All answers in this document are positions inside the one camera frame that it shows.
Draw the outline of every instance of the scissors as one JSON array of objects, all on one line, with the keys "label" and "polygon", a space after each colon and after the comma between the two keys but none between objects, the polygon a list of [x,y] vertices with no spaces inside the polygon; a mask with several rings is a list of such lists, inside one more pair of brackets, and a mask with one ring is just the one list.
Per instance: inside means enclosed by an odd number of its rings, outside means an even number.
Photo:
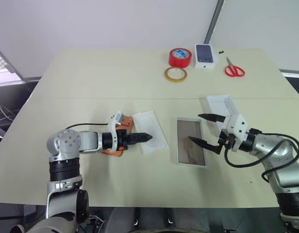
[{"label": "scissors", "polygon": [[246,73],[240,67],[234,66],[233,63],[227,57],[228,66],[225,68],[225,74],[230,77],[243,77]]}]

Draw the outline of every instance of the red scissors handle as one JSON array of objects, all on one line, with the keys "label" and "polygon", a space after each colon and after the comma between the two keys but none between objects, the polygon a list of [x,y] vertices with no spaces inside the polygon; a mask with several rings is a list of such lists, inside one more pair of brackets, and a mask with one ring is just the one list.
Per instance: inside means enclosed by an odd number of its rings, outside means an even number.
[{"label": "red scissors handle", "polygon": [[246,73],[243,69],[237,66],[226,66],[225,74],[230,77],[243,77]]}]

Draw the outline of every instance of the red tape roll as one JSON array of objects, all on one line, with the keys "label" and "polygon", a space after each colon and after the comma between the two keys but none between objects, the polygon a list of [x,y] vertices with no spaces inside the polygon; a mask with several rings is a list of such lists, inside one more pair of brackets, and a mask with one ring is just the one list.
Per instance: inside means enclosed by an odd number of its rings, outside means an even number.
[{"label": "red tape roll", "polygon": [[172,67],[185,68],[189,66],[192,53],[184,48],[176,48],[170,51],[169,64]]}]

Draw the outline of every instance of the smartphone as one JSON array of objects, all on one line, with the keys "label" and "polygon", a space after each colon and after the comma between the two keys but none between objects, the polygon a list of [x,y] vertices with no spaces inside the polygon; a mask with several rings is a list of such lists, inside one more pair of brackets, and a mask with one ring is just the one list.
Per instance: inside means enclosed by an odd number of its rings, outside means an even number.
[{"label": "smartphone", "polygon": [[202,124],[199,119],[177,119],[178,163],[193,166],[207,166],[205,151],[188,136],[202,139]]},{"label": "smartphone", "polygon": [[196,45],[198,62],[213,63],[212,51],[209,45]]}]

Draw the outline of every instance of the white wall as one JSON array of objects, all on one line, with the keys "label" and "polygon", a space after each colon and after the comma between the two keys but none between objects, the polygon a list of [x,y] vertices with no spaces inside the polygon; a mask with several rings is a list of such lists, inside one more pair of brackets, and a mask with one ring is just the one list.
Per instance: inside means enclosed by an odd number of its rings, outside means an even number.
[{"label": "white wall", "polygon": [[0,0],[0,51],[23,77],[35,77],[67,48],[190,48],[204,41],[216,3]]},{"label": "white wall", "polygon": [[226,0],[211,43],[261,48],[278,68],[299,70],[299,0]]}]

